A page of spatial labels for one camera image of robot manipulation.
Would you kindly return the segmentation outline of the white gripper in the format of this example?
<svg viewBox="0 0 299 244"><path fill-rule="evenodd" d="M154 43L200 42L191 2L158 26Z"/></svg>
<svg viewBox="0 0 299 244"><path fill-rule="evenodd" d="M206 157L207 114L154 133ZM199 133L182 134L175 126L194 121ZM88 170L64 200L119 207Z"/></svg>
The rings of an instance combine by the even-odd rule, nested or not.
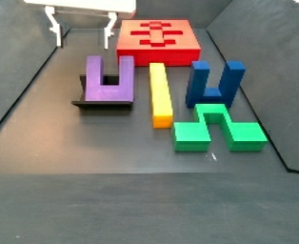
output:
<svg viewBox="0 0 299 244"><path fill-rule="evenodd" d="M50 30L56 34L56 46L63 46L62 25L55 18L58 11L71 11L88 14L108 15L110 22L104 28L104 49L110 49L112 28L120 18L131 18L138 10L136 0L24 0L30 5L44 6L46 15L51 21Z"/></svg>

